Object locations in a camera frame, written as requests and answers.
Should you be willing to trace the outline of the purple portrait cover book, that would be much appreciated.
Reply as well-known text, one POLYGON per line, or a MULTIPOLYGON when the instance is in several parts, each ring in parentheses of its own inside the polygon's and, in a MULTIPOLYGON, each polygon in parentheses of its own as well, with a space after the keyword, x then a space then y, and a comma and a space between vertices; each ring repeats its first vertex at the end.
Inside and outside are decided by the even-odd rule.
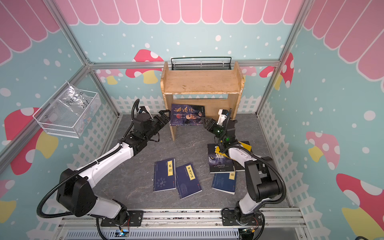
POLYGON ((200 105, 172 104, 171 126, 198 126, 202 125, 205 107, 200 105))

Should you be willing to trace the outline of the yellow cover book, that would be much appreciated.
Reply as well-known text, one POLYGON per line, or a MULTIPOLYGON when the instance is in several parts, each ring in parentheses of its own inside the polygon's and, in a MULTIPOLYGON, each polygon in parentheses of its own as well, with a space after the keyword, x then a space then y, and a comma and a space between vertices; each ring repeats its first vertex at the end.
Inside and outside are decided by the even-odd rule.
POLYGON ((255 159, 251 149, 252 147, 250 145, 239 142, 238 144, 228 146, 225 149, 218 149, 216 150, 216 153, 241 163, 253 161, 255 159))

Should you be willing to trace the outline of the dark wolf cover book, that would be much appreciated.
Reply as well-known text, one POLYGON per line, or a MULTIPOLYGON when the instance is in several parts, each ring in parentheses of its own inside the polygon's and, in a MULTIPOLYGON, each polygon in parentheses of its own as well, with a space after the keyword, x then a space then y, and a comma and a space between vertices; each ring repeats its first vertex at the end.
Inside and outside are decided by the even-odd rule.
POLYGON ((233 160, 216 153, 217 146, 208 144, 208 161, 211 174, 234 172, 233 160))

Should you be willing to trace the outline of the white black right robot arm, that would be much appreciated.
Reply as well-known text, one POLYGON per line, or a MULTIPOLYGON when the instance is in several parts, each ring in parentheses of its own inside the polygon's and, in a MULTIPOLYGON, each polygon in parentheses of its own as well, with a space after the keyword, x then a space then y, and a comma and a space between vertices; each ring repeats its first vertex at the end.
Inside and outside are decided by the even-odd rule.
POLYGON ((240 225, 252 220, 265 223, 260 209, 279 204, 287 195, 286 183, 270 157, 259 157, 247 150, 236 138, 232 111, 219 110, 218 120, 202 118, 203 126, 218 139, 219 153, 239 163, 246 174, 247 194, 237 202, 234 217, 240 225))

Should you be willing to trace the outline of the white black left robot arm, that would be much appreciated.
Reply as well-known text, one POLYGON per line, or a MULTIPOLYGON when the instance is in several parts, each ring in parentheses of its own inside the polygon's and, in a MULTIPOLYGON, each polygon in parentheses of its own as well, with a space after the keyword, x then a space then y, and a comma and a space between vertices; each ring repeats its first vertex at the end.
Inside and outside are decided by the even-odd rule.
POLYGON ((59 183, 39 202, 37 215, 43 219, 65 216, 91 216, 96 219, 109 219, 116 225, 123 225, 130 218, 127 207, 117 200, 98 197, 93 189, 107 174, 123 162, 141 152, 148 142, 159 136, 160 130, 171 119, 171 111, 162 110, 155 116, 140 101, 135 100, 131 112, 131 124, 118 143, 104 155, 76 170, 66 169, 61 173, 59 183), (56 194, 57 202, 66 212, 59 214, 44 213, 47 200, 56 194))

